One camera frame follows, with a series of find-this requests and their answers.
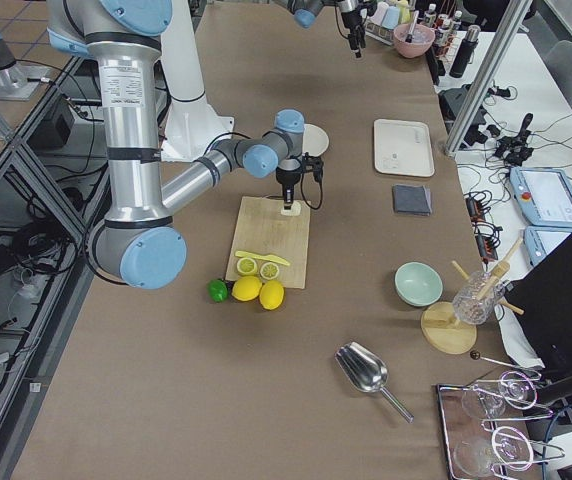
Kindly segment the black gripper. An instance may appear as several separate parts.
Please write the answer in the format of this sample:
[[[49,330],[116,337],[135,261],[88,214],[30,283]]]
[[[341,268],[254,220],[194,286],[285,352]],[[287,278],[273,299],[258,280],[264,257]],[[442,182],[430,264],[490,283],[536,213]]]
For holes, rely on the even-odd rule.
[[[349,47],[357,59],[362,57],[361,49],[366,47],[365,18],[374,13],[373,1],[343,0],[338,2],[343,26],[348,30]]]
[[[312,156],[308,153],[281,162],[276,169],[276,179],[282,187],[283,207],[293,205],[295,185],[302,180],[304,174],[312,173],[314,181],[322,184],[323,167],[321,156]]]

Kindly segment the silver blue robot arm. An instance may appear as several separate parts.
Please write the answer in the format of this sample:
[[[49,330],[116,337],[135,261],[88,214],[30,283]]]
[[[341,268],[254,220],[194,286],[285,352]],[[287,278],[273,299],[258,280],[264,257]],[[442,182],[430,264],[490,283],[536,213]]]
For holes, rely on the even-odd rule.
[[[238,167],[284,181],[302,158],[305,120],[279,111],[258,139],[223,137],[190,167],[162,183],[154,66],[168,82],[199,78],[190,10],[183,1],[50,1],[51,45],[96,61],[112,204],[93,228],[88,250],[98,267],[126,284],[158,289],[187,256],[173,215]]]
[[[376,1],[362,0],[282,0],[275,4],[290,12],[295,22],[302,28],[310,28],[324,7],[333,7],[336,23],[342,21],[346,32],[338,26],[340,35],[345,38],[351,52],[356,58],[362,56],[362,50],[366,47],[365,19],[372,16],[377,9]]]

